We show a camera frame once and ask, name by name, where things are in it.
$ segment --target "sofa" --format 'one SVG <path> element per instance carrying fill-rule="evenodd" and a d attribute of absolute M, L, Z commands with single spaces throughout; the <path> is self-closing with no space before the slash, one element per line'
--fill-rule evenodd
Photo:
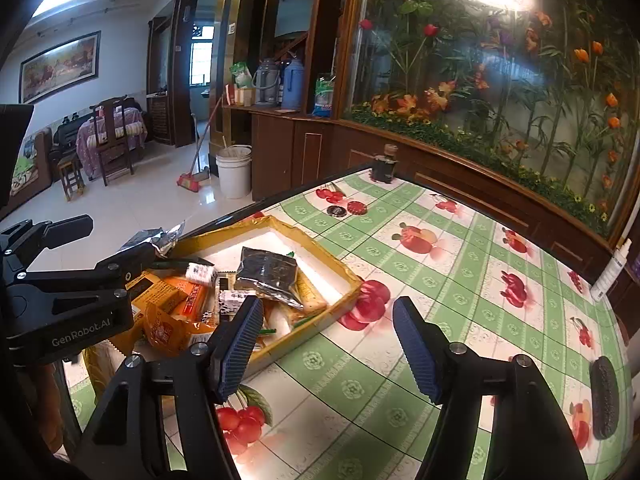
<path fill-rule="evenodd" d="M 51 145 L 52 135 L 49 127 L 33 134 L 31 139 L 23 143 L 14 169 L 9 201 L 6 206 L 0 208 L 0 220 L 51 186 L 48 161 Z"/>

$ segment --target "foil wrapper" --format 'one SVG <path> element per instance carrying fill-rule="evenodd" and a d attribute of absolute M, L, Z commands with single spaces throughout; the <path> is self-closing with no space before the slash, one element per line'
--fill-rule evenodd
<path fill-rule="evenodd" d="M 169 251 L 175 247 L 175 244 L 183 231 L 184 221 L 168 231 L 165 231 L 162 228 L 142 229 L 142 231 L 138 231 L 129 240 L 127 240 L 118 252 L 132 248 L 138 244 L 143 244 L 144 242 L 149 242 L 156 248 L 158 256 L 167 256 Z"/>

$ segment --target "blue thermos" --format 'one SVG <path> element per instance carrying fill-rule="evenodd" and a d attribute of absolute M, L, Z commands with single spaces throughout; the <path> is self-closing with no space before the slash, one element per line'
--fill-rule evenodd
<path fill-rule="evenodd" d="M 300 110 L 302 108 L 302 89 L 305 81 L 305 66 L 299 59 L 291 60 L 284 70 L 284 92 L 282 108 Z"/>

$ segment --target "wooden chair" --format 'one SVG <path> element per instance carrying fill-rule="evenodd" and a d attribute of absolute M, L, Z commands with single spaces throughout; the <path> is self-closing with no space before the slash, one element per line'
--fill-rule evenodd
<path fill-rule="evenodd" d="M 131 164 L 131 155 L 129 153 L 129 137 L 127 135 L 127 125 L 124 120 L 124 103 L 126 95 L 123 97 L 114 97 L 106 99 L 97 105 L 90 106 L 94 114 L 94 135 L 95 135 L 95 149 L 98 152 L 98 161 L 100 162 L 100 172 L 102 173 L 102 181 L 105 186 L 107 184 L 107 176 L 115 173 L 116 171 L 129 168 L 131 174 L 133 174 L 133 166 Z M 122 128 L 124 135 L 120 138 L 116 137 L 116 126 L 113 118 L 113 113 L 117 107 L 120 107 L 120 113 L 122 114 Z M 98 110 L 102 107 L 104 111 L 104 129 L 106 133 L 102 134 L 102 141 L 100 142 L 100 136 L 98 136 Z M 102 160 L 105 152 L 109 152 L 110 160 L 104 162 Z"/>

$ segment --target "orange snack bag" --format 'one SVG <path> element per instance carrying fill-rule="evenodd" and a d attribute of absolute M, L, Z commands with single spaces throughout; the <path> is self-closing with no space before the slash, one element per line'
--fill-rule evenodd
<path fill-rule="evenodd" d="M 180 320 L 174 319 L 153 303 L 146 306 L 143 318 L 146 340 L 164 354 L 175 356 L 183 349 L 188 334 Z"/>
<path fill-rule="evenodd" d="M 187 294 L 187 298 L 176 305 L 171 316 L 174 319 L 183 321 L 199 321 L 209 293 L 209 287 L 188 282 L 184 278 L 178 278 L 177 276 L 169 276 L 164 278 L 163 281 Z"/>

